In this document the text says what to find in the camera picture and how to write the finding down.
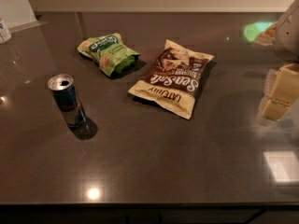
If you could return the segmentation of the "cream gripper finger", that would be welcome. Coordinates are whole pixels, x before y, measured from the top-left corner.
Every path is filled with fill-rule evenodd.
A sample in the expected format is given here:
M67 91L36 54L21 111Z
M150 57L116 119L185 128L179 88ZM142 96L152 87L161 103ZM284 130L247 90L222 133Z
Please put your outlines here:
M292 105L299 98L299 63L288 63L278 69L270 97L285 105Z
M281 119L289 110L289 106L264 97L260 105L262 117L270 120Z

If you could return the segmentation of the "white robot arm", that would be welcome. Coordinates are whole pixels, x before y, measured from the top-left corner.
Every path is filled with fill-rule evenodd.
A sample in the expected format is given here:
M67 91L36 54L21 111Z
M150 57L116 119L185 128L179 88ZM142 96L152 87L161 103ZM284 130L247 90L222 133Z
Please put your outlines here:
M258 108L262 125L280 120L299 98L299 0L278 19L274 51L284 64L278 70L270 69L266 76Z

